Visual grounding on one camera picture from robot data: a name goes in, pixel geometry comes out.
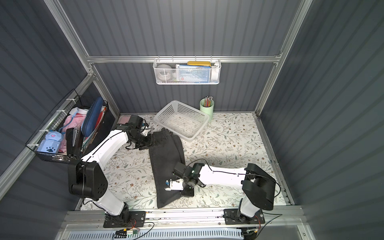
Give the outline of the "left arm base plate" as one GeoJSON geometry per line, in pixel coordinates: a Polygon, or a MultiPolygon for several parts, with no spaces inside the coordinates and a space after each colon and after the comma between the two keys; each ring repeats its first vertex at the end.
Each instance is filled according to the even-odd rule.
{"type": "Polygon", "coordinates": [[[140,228],[144,226],[145,218],[145,211],[126,212],[119,216],[105,214],[103,228],[140,228]]]}

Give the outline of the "dark grey long pants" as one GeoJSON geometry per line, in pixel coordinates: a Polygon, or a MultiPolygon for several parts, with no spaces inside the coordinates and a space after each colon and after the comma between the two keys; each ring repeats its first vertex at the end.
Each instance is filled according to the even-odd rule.
{"type": "Polygon", "coordinates": [[[185,163],[184,149],[180,137],[166,128],[152,136],[154,144],[149,147],[149,155],[157,191],[157,208],[163,208],[182,196],[180,191],[167,191],[165,188],[167,180],[176,179],[173,175],[176,164],[185,163]]]}

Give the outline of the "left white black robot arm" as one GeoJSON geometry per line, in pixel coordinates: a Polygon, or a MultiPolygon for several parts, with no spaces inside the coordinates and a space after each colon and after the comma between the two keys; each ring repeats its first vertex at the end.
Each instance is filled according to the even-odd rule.
{"type": "Polygon", "coordinates": [[[109,189],[104,168],[110,158],[127,142],[136,144],[136,148],[145,149],[153,144],[152,133],[138,133],[130,137],[133,131],[113,130],[91,152],[80,160],[68,165],[69,192],[72,195],[88,199],[110,216],[119,216],[125,203],[109,189]]]}

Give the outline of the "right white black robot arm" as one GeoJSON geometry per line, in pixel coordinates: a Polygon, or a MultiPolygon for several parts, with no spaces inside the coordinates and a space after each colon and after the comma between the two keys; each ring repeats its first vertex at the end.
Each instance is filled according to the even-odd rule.
{"type": "Polygon", "coordinates": [[[193,196],[196,186],[224,186],[242,190],[245,197],[241,199],[238,215],[243,219],[254,217],[259,210],[273,210],[277,195],[275,190],[279,185],[272,176],[255,164],[228,169],[194,161],[192,166],[176,164],[173,175],[178,179],[167,180],[165,190],[179,191],[183,196],[193,196]]]}

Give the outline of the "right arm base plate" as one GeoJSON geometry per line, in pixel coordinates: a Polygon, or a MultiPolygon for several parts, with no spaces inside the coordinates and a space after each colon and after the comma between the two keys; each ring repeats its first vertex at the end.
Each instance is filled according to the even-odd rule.
{"type": "Polygon", "coordinates": [[[265,218],[262,210],[258,210],[253,217],[248,217],[240,213],[237,209],[224,209],[223,218],[226,225],[250,225],[250,224],[264,224],[265,218]]]}

